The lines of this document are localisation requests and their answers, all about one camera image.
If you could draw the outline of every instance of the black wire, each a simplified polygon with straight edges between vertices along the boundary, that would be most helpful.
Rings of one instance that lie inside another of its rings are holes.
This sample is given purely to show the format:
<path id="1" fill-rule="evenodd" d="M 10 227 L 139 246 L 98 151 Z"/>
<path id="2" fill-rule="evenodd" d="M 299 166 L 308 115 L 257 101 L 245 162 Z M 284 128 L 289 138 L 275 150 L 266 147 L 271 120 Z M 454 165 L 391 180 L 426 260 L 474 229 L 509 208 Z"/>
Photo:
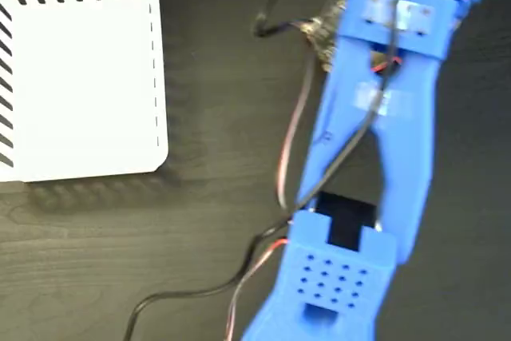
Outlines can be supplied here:
<path id="1" fill-rule="evenodd" d="M 300 22 L 308 22 L 309 19 L 296 19 L 290 22 L 281 22 L 275 24 L 273 26 L 267 26 L 267 20 L 269 18 L 269 14 L 273 11 L 275 4 L 279 0 L 266 0 L 263 4 L 259 13 L 255 17 L 254 26 L 252 27 L 252 32 L 258 38 L 268 38 L 275 34 L 279 34 L 288 30 L 291 27 L 296 27 Z"/>
<path id="2" fill-rule="evenodd" d="M 277 232 L 282 229 L 285 229 L 288 226 L 288 218 L 284 218 L 279 220 L 277 223 L 272 225 L 270 228 L 261 232 L 258 235 L 252 237 L 250 244 L 248 245 L 247 251 L 245 252 L 244 261 L 240 266 L 240 269 L 236 272 L 236 274 L 226 281 L 223 284 L 220 284 L 216 287 L 210 287 L 205 289 L 199 289 L 195 291 L 161 291 L 155 293 L 153 295 L 149 295 L 140 301 L 135 308 L 133 309 L 129 320 L 128 325 L 126 327 L 124 341 L 131 341 L 133 337 L 133 331 L 135 330 L 135 326 L 137 325 L 137 320 L 141 314 L 141 312 L 149 305 L 161 301 L 163 299 L 198 299 L 202 297 L 209 297 L 211 295 L 217 295 L 223 291 L 227 291 L 231 287 L 235 287 L 241 279 L 245 276 L 250 268 L 252 260 L 254 259 L 254 255 L 256 253 L 257 248 L 261 243 L 263 243 L 266 239 L 274 236 Z"/>
<path id="3" fill-rule="evenodd" d="M 394 0 L 394 7 L 392 13 L 392 29 L 390 32 L 390 43 L 389 49 L 386 53 L 386 70 L 382 76 L 382 81 L 380 82 L 379 92 L 377 96 L 374 98 L 371 103 L 370 111 L 364 118 L 360 128 L 353 134 L 348 143 L 343 147 L 343 149 L 339 152 L 334 161 L 329 165 L 327 171 L 323 175 L 323 178 L 314 186 L 314 188 L 301 200 L 299 201 L 293 209 L 290 211 L 288 217 L 284 217 L 283 219 L 277 221 L 270 228 L 261 232 L 258 235 L 252 237 L 250 244 L 248 245 L 247 251 L 245 252 L 244 261 L 240 266 L 238 272 L 228 281 L 223 284 L 220 284 L 216 287 L 205 288 L 195 291 L 161 291 L 150 295 L 139 302 L 138 305 L 133 309 L 131 316 L 129 317 L 128 325 L 125 332 L 124 341 L 131 341 L 133 337 L 133 331 L 135 326 L 137 325 L 137 320 L 141 314 L 141 312 L 148 306 L 155 302 L 161 301 L 163 299 L 193 299 L 193 298 L 202 298 L 209 297 L 211 295 L 219 294 L 223 291 L 228 290 L 231 287 L 235 287 L 241 279 L 245 276 L 254 255 L 256 253 L 257 248 L 261 243 L 263 243 L 269 237 L 275 235 L 278 231 L 285 229 L 292 220 L 292 214 L 302 208 L 305 208 L 309 203 L 315 198 L 315 196 L 321 192 L 323 187 L 330 181 L 330 179 L 337 172 L 339 167 L 344 163 L 344 161 L 353 153 L 355 148 L 360 144 L 360 141 L 367 135 L 370 130 L 370 127 L 378 117 L 378 110 L 382 104 L 383 95 L 385 90 L 388 88 L 390 84 L 390 77 L 392 75 L 392 63 L 394 60 L 394 56 L 398 50 L 398 2 L 399 0 Z M 267 2 L 269 5 L 267 10 L 270 10 L 272 4 L 275 3 L 275 0 L 270 0 Z"/>
<path id="4" fill-rule="evenodd" d="M 328 181 L 335 175 L 339 167 L 344 164 L 346 159 L 353 153 L 353 151 L 360 145 L 362 139 L 369 133 L 371 126 L 378 118 L 378 111 L 382 105 L 385 91 L 390 84 L 390 77 L 393 72 L 394 57 L 398 51 L 398 3 L 399 0 L 394 0 L 394 6 L 392 7 L 392 28 L 390 30 L 390 43 L 389 48 L 386 52 L 386 68 L 380 81 L 378 92 L 370 104 L 370 109 L 367 115 L 364 117 L 362 124 L 353 133 L 350 140 L 341 149 L 339 154 L 335 157 L 334 161 L 328 166 L 327 170 L 323 174 L 322 179 L 315 185 L 315 187 L 295 206 L 295 210 L 305 208 L 315 198 L 315 196 L 321 192 L 323 187 Z"/>

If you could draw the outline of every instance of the black stripe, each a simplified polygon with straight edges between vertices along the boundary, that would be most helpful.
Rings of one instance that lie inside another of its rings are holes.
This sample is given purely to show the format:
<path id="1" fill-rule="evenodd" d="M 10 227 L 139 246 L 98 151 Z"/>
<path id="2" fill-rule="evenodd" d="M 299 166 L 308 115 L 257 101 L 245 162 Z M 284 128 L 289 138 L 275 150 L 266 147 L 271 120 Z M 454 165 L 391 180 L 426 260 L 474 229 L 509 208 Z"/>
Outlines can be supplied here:
<path id="1" fill-rule="evenodd" d="M 0 12 L 2 12 L 9 20 L 13 20 L 13 17 L 10 16 L 9 11 L 0 3 Z"/>
<path id="2" fill-rule="evenodd" d="M 14 167 L 13 161 L 9 157 L 7 157 L 6 155 L 4 155 L 2 153 L 0 153 L 0 162 L 5 165 L 9 165 L 11 168 Z"/>
<path id="3" fill-rule="evenodd" d="M 4 33 L 5 35 L 7 35 L 9 38 L 11 38 L 11 39 L 13 38 L 13 34 L 12 34 L 12 33 L 11 33 L 8 29 L 7 29 L 7 27 L 5 27 L 5 26 L 2 24 L 2 22 L 0 22 L 0 30 L 2 30 L 2 31 L 3 31 L 3 33 Z"/>
<path id="4" fill-rule="evenodd" d="M 5 145 L 7 145 L 8 147 L 14 148 L 13 142 L 11 140 L 9 140 L 7 137 L 3 136 L 1 133 L 0 133 L 0 143 L 3 143 Z"/>
<path id="5" fill-rule="evenodd" d="M 13 70 L 12 68 L 10 68 L 7 63 L 5 63 L 1 58 L 0 58 L 0 67 L 2 67 L 5 71 L 7 71 L 8 73 L 10 73 L 11 75 L 13 74 Z"/>
<path id="6" fill-rule="evenodd" d="M 11 123 L 5 116 L 0 115 L 0 123 L 4 124 L 5 127 L 13 129 L 13 123 Z"/>
<path id="7" fill-rule="evenodd" d="M 0 76 L 0 85 L 7 89 L 10 92 L 13 92 L 13 87 L 10 86 L 10 84 L 3 79 L 3 77 Z"/>
<path id="8" fill-rule="evenodd" d="M 13 105 L 10 104 L 3 96 L 0 95 L 0 104 L 6 107 L 7 109 L 13 110 Z"/>
<path id="9" fill-rule="evenodd" d="M 6 46 L 6 43 L 4 43 L 3 41 L 0 40 L 0 48 L 4 51 L 6 51 L 6 54 L 8 54 L 9 56 L 13 56 L 13 51 L 11 51 L 9 49 L 8 46 Z"/>

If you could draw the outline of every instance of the dark wooden table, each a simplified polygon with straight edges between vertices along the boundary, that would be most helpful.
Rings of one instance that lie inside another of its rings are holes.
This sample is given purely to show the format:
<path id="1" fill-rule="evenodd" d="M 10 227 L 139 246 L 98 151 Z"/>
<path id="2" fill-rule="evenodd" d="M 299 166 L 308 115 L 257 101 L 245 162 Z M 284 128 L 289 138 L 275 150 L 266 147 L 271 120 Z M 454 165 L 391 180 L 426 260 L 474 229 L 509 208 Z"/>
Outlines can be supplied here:
<path id="1" fill-rule="evenodd" d="M 227 279 L 248 236 L 279 215 L 275 164 L 305 49 L 298 34 L 251 37 L 260 1 L 161 0 L 172 135 L 157 173 L 0 186 L 2 341 L 120 341 L 136 301 Z M 276 17 L 313 14 L 323 1 L 284 0 Z M 430 202 L 416 252 L 382 309 L 380 341 L 511 336 L 509 20 L 509 0 L 485 0 L 442 71 Z M 376 201 L 378 172 L 367 141 L 330 188 Z M 239 330 L 276 268 L 273 260 L 247 286 Z M 229 298 L 159 303 L 135 340 L 220 340 Z"/>

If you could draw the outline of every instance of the blue robotic arm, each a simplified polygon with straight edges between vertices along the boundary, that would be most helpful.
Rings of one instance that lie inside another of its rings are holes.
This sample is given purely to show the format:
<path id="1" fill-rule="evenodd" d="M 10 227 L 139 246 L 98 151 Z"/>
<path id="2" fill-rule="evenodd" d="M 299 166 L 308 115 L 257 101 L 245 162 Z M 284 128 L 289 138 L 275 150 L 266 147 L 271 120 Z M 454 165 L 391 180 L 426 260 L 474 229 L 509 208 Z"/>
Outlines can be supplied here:
<path id="1" fill-rule="evenodd" d="M 388 44 L 393 0 L 347 1 L 298 200 L 322 179 L 378 92 L 370 52 Z M 396 267 L 410 257 L 428 195 L 438 71 L 478 1 L 399 1 L 402 64 L 372 125 L 385 181 L 378 219 L 368 204 L 327 194 L 296 212 L 274 290 L 243 341 L 374 341 L 378 310 Z"/>

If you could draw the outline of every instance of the red wire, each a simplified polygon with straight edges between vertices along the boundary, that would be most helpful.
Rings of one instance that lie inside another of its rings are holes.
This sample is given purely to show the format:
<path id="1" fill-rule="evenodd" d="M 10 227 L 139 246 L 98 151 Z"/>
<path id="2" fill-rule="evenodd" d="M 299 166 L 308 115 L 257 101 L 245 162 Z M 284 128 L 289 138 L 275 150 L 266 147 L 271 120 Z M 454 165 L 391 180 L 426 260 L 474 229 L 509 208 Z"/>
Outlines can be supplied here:
<path id="1" fill-rule="evenodd" d="M 289 242 L 288 239 L 279 239 L 277 240 L 275 243 L 273 243 L 272 245 L 270 245 L 267 249 L 266 252 L 273 252 L 275 251 L 278 247 L 282 246 L 282 245 L 285 245 Z"/>

